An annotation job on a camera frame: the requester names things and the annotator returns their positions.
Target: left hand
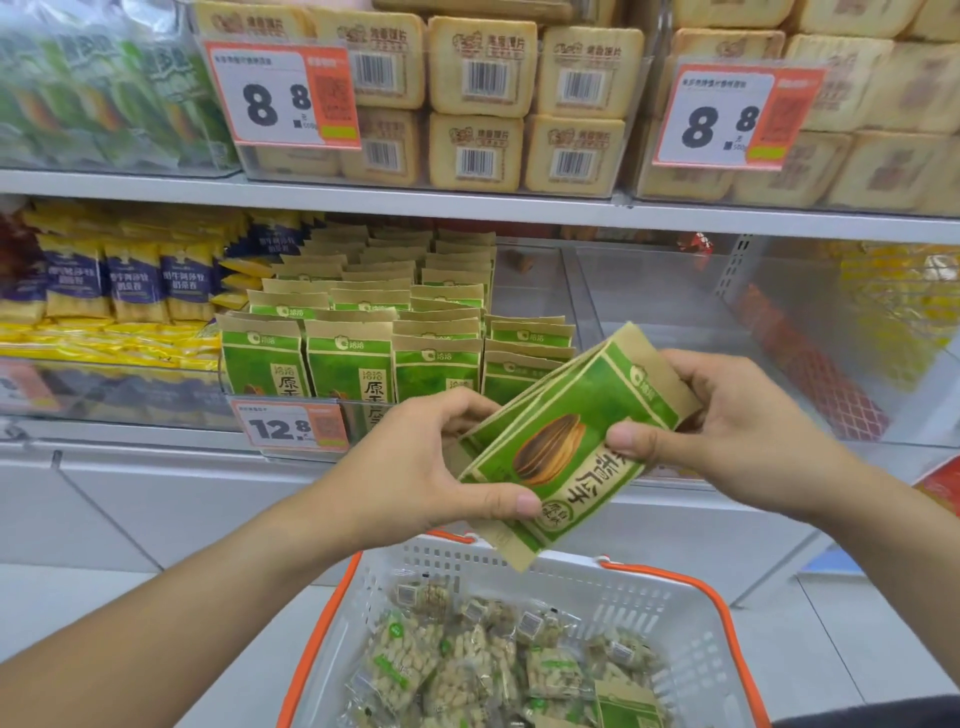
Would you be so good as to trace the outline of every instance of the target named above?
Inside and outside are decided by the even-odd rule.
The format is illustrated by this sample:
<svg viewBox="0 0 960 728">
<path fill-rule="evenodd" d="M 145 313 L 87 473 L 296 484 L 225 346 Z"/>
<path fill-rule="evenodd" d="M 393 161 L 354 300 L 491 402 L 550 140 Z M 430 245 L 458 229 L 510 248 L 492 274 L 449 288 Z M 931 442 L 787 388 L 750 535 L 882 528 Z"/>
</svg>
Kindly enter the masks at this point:
<svg viewBox="0 0 960 728">
<path fill-rule="evenodd" d="M 497 409 L 466 387 L 407 400 L 291 500 L 301 515 L 334 529 L 344 556 L 454 521 L 532 519 L 540 514 L 533 491 L 514 483 L 460 483 L 444 465 L 444 437 L 466 432 Z"/>
</svg>

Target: white plastic basket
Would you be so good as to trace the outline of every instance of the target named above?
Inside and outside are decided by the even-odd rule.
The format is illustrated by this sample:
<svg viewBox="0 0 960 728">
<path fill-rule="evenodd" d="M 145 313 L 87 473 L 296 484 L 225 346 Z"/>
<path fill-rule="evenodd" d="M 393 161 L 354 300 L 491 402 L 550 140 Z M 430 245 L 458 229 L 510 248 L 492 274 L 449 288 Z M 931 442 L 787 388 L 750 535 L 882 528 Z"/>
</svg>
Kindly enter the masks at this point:
<svg viewBox="0 0 960 728">
<path fill-rule="evenodd" d="M 344 687 L 380 611 L 393 570 L 452 578 L 455 593 L 536 597 L 581 618 L 578 637 L 629 628 L 664 657 L 654 691 L 676 728 L 769 728 L 740 653 L 730 611 L 706 584 L 601 557 L 545 551 L 517 573 L 488 544 L 434 531 L 357 554 L 317 622 L 283 701 L 277 728 L 328 728 L 347 704 Z"/>
</svg>

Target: snack display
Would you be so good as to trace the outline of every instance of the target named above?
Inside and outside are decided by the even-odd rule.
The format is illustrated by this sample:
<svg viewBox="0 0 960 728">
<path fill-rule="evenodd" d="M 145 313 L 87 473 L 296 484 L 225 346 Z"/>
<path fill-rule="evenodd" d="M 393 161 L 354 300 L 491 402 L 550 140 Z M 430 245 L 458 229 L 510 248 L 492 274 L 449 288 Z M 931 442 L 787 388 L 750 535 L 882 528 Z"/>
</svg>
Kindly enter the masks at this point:
<svg viewBox="0 0 960 728">
<path fill-rule="evenodd" d="M 0 165 L 217 177 L 239 169 L 174 0 L 6 4 Z"/>
<path fill-rule="evenodd" d="M 651 91 L 641 119 L 628 130 L 630 163 L 621 181 L 635 197 L 957 214 L 949 203 L 929 202 L 943 189 L 936 183 L 939 170 L 949 187 L 949 172 L 938 160 L 960 130 L 960 15 L 950 3 L 672 5 L 673 27 L 664 29 Z M 703 166 L 654 163 L 681 60 L 712 60 L 730 72 L 747 64 L 827 70 L 812 107 L 797 119 L 800 134 L 778 172 L 710 166 L 709 158 Z M 713 103 L 707 96 L 702 101 Z M 724 136 L 713 146 L 718 140 L 727 149 L 736 143 Z"/>
<path fill-rule="evenodd" d="M 200 44 L 348 51 L 360 149 L 238 141 L 249 178 L 612 195 L 646 83 L 659 3 L 647 13 L 624 12 L 622 20 L 613 0 L 375 7 L 193 6 Z M 538 23 L 546 24 L 542 32 Z M 298 123 L 313 123 L 317 100 L 308 103 Z"/>
</svg>

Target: hand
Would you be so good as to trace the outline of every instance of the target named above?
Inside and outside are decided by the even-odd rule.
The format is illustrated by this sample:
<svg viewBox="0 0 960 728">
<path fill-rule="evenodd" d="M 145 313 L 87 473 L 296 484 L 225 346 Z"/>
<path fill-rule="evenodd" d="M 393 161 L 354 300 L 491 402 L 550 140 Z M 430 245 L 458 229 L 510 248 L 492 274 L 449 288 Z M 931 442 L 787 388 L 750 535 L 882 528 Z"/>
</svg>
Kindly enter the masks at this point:
<svg viewBox="0 0 960 728">
<path fill-rule="evenodd" d="M 845 473 L 867 467 L 750 359 L 660 353 L 706 406 L 701 430 L 682 434 L 619 423 L 607 433 L 612 449 L 690 468 L 734 500 L 801 521 L 828 511 L 838 491 L 854 480 Z"/>
<path fill-rule="evenodd" d="M 333 521 L 345 556 L 444 523 L 538 516 L 540 499 L 529 489 L 466 485 L 444 465 L 444 437 L 466 432 L 497 409 L 466 387 L 399 404 L 330 473 L 294 496 L 298 510 Z"/>
</svg>

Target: white metal shelf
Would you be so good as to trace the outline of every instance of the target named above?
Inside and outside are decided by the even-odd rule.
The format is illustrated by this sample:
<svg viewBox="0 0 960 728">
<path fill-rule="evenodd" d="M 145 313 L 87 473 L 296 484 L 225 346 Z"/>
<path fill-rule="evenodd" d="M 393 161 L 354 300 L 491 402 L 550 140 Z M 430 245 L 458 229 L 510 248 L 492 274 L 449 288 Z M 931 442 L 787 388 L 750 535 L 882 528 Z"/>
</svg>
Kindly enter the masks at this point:
<svg viewBox="0 0 960 728">
<path fill-rule="evenodd" d="M 431 190 L 0 170 L 0 193 L 960 245 L 960 220 Z"/>
</svg>

